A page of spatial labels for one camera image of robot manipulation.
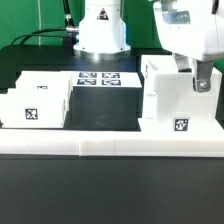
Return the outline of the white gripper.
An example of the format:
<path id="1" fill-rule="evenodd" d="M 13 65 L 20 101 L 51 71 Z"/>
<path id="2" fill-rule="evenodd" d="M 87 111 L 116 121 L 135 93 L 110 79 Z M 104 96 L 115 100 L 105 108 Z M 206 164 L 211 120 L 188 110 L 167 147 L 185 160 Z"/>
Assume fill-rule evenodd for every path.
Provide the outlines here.
<path id="1" fill-rule="evenodd" d="M 153 12 L 161 46 L 174 53 L 178 71 L 191 70 L 188 57 L 197 59 L 194 90 L 210 91 L 212 60 L 224 58 L 224 0 L 156 0 Z"/>

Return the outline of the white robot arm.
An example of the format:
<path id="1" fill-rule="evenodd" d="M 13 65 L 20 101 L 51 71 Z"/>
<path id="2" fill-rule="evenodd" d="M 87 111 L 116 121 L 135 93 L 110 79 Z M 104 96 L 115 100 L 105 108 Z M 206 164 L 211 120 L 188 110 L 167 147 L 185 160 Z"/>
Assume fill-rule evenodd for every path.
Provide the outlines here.
<path id="1" fill-rule="evenodd" d="M 188 58 L 193 59 L 195 90 L 210 90 L 213 63 L 224 58 L 224 0 L 150 1 L 162 48 L 173 53 L 180 68 Z M 75 52 L 105 60 L 131 50 L 120 5 L 121 0 L 85 0 Z"/>

